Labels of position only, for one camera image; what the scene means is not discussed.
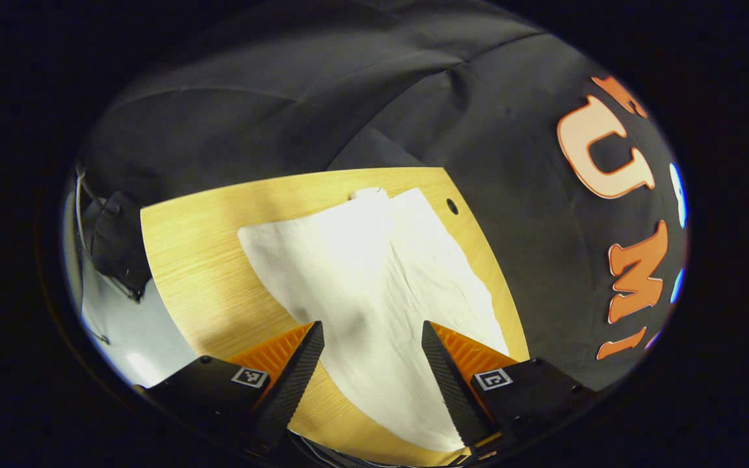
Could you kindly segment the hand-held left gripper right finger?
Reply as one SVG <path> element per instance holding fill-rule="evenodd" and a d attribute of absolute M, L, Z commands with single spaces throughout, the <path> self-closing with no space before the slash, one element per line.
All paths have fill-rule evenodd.
<path fill-rule="evenodd" d="M 421 347 L 450 421 L 470 450 L 469 462 L 521 451 L 570 424 L 601 397 L 542 358 L 515 361 L 429 320 Z"/>

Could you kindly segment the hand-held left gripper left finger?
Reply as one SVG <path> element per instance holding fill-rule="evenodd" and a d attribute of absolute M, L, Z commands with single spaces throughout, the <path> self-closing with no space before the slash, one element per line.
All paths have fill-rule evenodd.
<path fill-rule="evenodd" d="M 276 449 L 324 349 L 319 320 L 229 359 L 202 355 L 136 392 L 158 411 L 224 447 L 264 456 Z"/>

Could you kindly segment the black backdrop cloth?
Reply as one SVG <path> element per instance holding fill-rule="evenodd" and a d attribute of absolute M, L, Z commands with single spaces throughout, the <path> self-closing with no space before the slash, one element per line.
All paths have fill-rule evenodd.
<path fill-rule="evenodd" d="M 484 0 L 259 0 L 161 57 L 77 156 L 144 205 L 230 184 L 444 168 L 530 352 L 600 390 L 662 331 L 687 251 L 670 146 L 609 71 Z"/>

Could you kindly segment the dark bundle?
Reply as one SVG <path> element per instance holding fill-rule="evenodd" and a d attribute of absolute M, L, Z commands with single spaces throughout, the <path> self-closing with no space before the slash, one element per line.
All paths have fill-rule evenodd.
<path fill-rule="evenodd" d="M 89 253 L 95 269 L 119 285 L 134 302 L 144 296 L 152 278 L 142 236 L 142 206 L 117 190 L 96 216 Z"/>

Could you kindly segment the white jeans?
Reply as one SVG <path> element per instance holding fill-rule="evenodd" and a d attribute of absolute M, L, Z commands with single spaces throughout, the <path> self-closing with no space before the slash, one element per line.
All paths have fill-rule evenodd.
<path fill-rule="evenodd" d="M 463 447 L 421 346 L 424 322 L 508 347 L 490 291 L 421 190 L 358 190 L 237 236 L 270 295 L 297 322 L 322 323 L 321 363 L 349 402 L 419 447 Z"/>

